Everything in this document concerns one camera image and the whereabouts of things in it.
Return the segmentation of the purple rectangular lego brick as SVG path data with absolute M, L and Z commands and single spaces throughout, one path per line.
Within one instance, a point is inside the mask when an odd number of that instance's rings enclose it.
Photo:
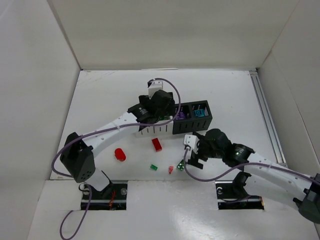
M 187 118 L 186 114 L 183 111 L 180 111 L 175 118 L 176 120 L 185 120 Z

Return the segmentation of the teal rounded lego piece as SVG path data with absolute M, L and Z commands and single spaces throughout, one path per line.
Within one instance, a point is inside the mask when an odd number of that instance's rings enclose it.
M 197 118 L 205 117 L 205 116 L 206 116 L 204 109 L 194 110 L 194 111 L 193 111 L 193 114 L 194 114 L 194 116 L 197 117 Z

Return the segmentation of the red rectangular lego brick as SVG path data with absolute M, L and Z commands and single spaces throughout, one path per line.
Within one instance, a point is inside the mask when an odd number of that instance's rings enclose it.
M 156 152 L 159 152 L 163 149 L 158 138 L 153 138 L 151 141 Z

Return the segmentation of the small red lego piece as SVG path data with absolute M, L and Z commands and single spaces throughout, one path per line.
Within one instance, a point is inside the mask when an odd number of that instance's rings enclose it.
M 168 168 L 168 174 L 170 175 L 174 170 L 174 167 L 173 166 L 169 166 Z

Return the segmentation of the small green lego piece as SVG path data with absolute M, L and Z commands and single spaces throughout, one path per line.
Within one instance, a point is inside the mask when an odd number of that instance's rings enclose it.
M 150 169 L 153 170 L 153 171 L 157 171 L 158 170 L 158 167 L 154 164 L 151 164 L 150 165 Z

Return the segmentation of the red rounded lego piece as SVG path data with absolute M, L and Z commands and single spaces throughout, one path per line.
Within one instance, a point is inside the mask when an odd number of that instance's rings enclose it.
M 124 162 L 127 158 L 125 152 L 121 148 L 116 148 L 114 150 L 114 156 L 120 162 Z

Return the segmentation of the green curved lego brick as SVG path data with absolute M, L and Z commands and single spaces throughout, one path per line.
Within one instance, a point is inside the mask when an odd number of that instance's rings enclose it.
M 160 120 L 161 120 L 161 121 L 165 121 L 165 120 L 168 120 L 168 119 L 170 119 L 169 116 L 163 116 Z

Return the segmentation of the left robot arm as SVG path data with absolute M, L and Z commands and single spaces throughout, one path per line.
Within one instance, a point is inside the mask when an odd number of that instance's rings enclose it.
M 79 139 L 76 132 L 71 133 L 60 154 L 60 161 L 77 183 L 85 183 L 101 194 L 112 189 L 112 182 L 102 170 L 95 166 L 95 157 L 104 149 L 147 127 L 158 123 L 160 118 L 175 113 L 172 92 L 157 90 L 152 97 L 139 96 L 139 103 L 130 107 L 114 121 Z

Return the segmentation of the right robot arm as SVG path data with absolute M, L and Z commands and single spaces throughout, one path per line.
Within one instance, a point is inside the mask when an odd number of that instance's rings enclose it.
M 227 189 L 228 198 L 245 199 L 260 196 L 287 205 L 298 211 L 305 219 L 320 222 L 320 175 L 302 174 L 256 153 L 252 148 L 232 143 L 220 129 L 214 128 L 201 135 L 187 134 L 183 139 L 185 164 L 198 169 L 199 160 L 221 159 L 229 169 L 211 178 L 216 181 L 238 170 Z

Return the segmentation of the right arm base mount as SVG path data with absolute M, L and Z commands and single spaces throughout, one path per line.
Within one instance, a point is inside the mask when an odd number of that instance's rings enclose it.
M 216 181 L 218 210 L 264 210 L 261 196 L 248 194 L 244 187 L 252 175 L 239 172 L 234 180 Z

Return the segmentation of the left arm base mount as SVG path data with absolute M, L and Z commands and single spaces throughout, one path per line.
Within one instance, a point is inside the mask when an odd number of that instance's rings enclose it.
M 128 181 L 112 181 L 111 192 L 102 196 L 93 187 L 88 210 L 93 211 L 124 211 L 127 209 Z

